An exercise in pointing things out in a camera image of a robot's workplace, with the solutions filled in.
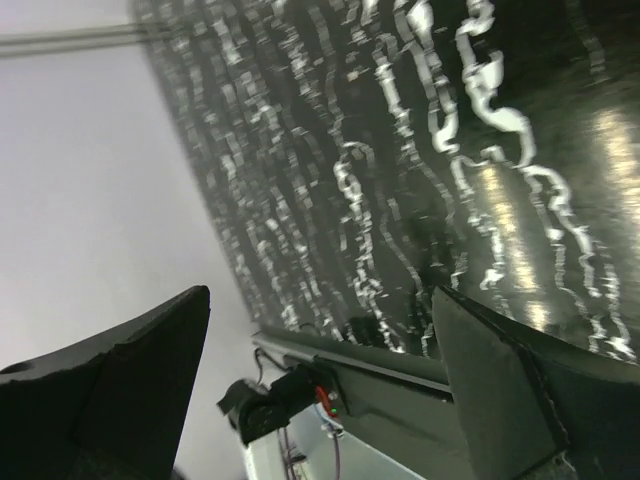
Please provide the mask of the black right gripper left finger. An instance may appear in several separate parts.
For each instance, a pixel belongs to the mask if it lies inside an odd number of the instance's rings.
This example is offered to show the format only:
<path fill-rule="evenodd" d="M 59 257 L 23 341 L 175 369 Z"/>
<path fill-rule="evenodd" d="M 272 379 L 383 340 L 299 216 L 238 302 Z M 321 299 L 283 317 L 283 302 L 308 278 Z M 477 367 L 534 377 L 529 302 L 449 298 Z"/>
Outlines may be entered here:
<path fill-rule="evenodd" d="M 209 316 L 195 286 L 2 369 L 2 478 L 171 478 Z"/>

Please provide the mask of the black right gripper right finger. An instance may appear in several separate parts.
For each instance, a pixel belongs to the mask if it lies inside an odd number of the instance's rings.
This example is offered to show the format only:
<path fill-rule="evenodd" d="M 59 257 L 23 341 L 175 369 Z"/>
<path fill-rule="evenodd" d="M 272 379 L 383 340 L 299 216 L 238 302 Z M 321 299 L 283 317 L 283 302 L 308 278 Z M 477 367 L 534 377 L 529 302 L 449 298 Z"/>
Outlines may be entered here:
<path fill-rule="evenodd" d="M 639 476 L 639 368 L 506 318 L 448 288 L 433 323 L 479 479 Z"/>

